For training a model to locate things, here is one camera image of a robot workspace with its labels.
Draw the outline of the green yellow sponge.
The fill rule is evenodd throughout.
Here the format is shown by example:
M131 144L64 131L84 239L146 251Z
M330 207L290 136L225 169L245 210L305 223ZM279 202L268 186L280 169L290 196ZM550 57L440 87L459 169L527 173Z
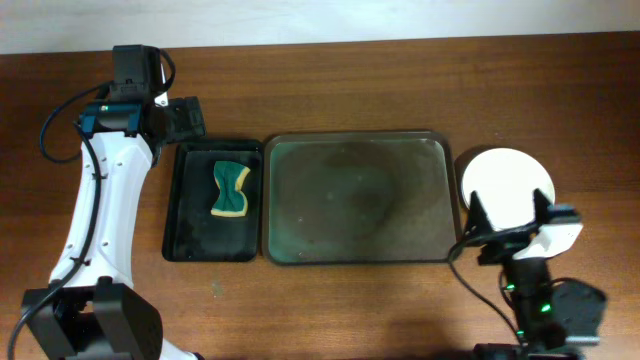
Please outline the green yellow sponge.
M217 217L244 217L248 212L248 200L242 187L250 169L240 163L218 161L214 165L214 181L219 189L211 214Z

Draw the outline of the white plate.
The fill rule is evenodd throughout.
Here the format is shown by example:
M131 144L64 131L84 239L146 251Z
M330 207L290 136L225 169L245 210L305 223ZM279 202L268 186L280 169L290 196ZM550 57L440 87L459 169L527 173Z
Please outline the white plate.
M461 194L467 207L475 192L494 230L534 220L533 192L555 202L551 176L532 156L512 148L492 148L474 156L462 171Z

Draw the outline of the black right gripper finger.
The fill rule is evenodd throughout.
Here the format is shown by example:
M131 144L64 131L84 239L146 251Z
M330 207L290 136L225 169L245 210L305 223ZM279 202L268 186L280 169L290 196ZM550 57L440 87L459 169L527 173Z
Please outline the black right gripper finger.
M472 191L467 218L467 236L474 238L494 232L477 191Z
M533 204L535 223L538 225L546 224L550 218L549 210L552 204L540 189L533 191Z

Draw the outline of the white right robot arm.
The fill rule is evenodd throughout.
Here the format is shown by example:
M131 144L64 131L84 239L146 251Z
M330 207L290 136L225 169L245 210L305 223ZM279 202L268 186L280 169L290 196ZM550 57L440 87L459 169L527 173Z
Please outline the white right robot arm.
M477 344L476 359L582 359L581 348L600 342L598 328L608 298L575 278L552 278L547 261L569 250L582 219L569 205L555 205L541 190L532 193L534 218L504 230L492 227L474 191L464 244L479 247L480 266L499 265L501 296L516 320L516 344Z

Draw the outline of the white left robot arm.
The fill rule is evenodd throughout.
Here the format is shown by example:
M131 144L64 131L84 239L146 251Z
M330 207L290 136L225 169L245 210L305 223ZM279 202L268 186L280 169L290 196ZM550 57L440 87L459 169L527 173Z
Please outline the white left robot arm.
M205 134L195 97L169 99L176 69L163 49L112 50L114 77L74 121L80 187L64 249L46 287L29 289L7 356L28 328L50 359L196 359L169 342L159 311L133 289L141 190L164 146Z

